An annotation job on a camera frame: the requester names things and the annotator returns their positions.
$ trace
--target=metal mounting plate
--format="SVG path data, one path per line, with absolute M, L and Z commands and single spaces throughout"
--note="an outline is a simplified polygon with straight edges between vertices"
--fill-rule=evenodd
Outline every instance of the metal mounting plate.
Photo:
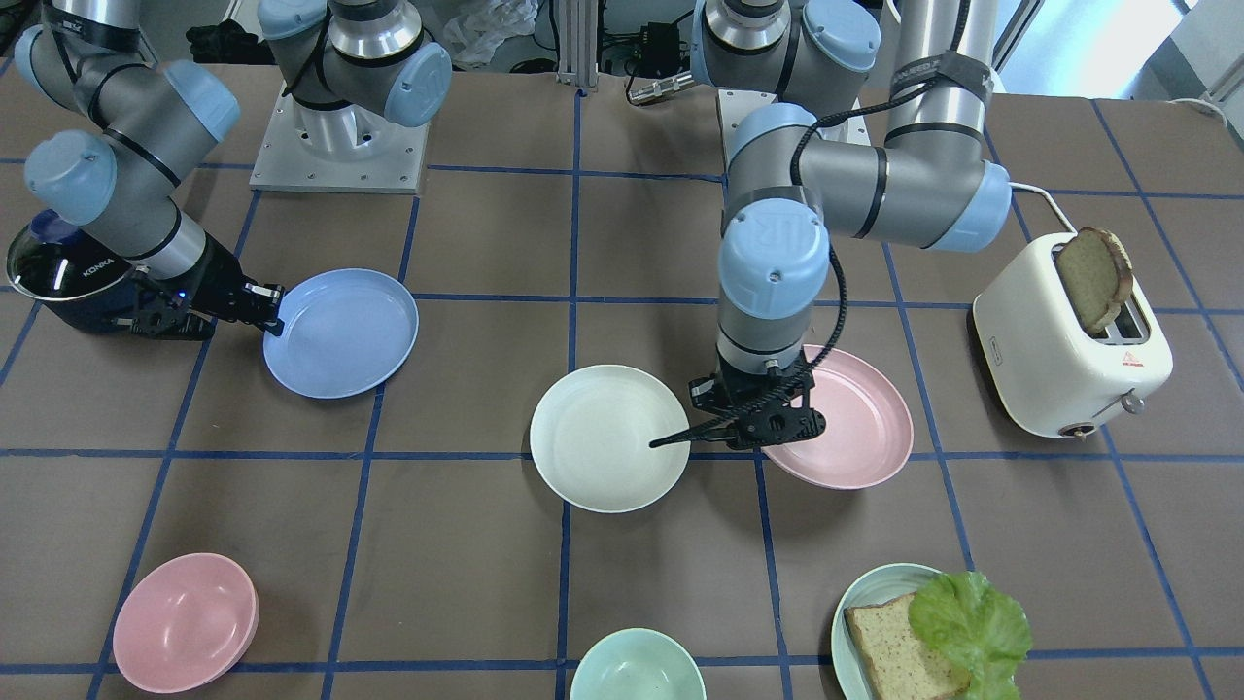
M 267 132 L 250 173 L 254 189 L 277 191 L 367 191 L 418 194 L 428 124 L 386 131 L 388 143 L 374 155 L 351 162 L 326 160 L 301 143 L 292 97 L 277 97 Z

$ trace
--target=plate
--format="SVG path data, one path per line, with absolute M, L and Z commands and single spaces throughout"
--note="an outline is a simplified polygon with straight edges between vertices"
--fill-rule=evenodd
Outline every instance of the plate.
M 414 297 L 376 270 L 318 274 L 285 293 L 280 336 L 264 334 L 276 382 L 311 399 L 342 399 L 377 387 L 402 367 L 419 329 Z
M 804 346 L 809 361 L 820 352 L 817 344 Z M 812 408 L 825 417 L 825 433 L 761 451 L 794 476 L 826 489 L 867 489 L 898 474 L 912 455 L 912 414 L 886 375 L 832 349 L 812 377 Z
M 690 444 L 648 443 L 687 430 L 682 404 L 654 377 L 593 366 L 554 384 L 531 418 L 531 458 L 557 496 L 587 511 L 624 513 L 666 495 Z
M 924 564 L 886 564 L 857 578 L 842 594 L 830 625 L 830 655 L 833 658 L 833 674 L 838 676 L 846 700 L 876 700 L 876 696 L 872 694 L 863 659 L 851 640 L 845 610 L 858 606 L 878 606 L 919 591 L 940 573 Z

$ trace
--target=lettuce leaf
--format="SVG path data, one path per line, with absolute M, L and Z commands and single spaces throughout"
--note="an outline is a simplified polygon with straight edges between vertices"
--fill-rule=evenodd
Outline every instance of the lettuce leaf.
M 1033 649 L 1024 609 L 977 572 L 940 574 L 916 593 L 912 632 L 972 674 L 964 700 L 1019 700 L 1015 669 Z

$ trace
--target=toasted bread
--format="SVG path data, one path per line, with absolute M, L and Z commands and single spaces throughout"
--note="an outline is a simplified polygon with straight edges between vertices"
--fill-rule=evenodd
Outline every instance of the toasted bread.
M 1088 334 L 1106 329 L 1132 295 L 1132 261 L 1108 230 L 1085 226 L 1059 251 L 1054 265 L 1076 320 Z
M 912 632 L 907 610 L 916 593 L 881 604 L 847 608 L 847 628 L 863 658 L 877 700 L 948 700 L 972 675 L 928 648 Z

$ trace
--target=pink bowl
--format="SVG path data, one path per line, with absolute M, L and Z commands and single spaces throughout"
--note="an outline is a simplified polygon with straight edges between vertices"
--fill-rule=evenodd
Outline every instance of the pink bowl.
M 126 680 L 148 693 L 180 693 L 213 681 L 246 652 L 259 597 L 240 566 L 220 555 L 160 564 L 129 593 L 112 653 Z

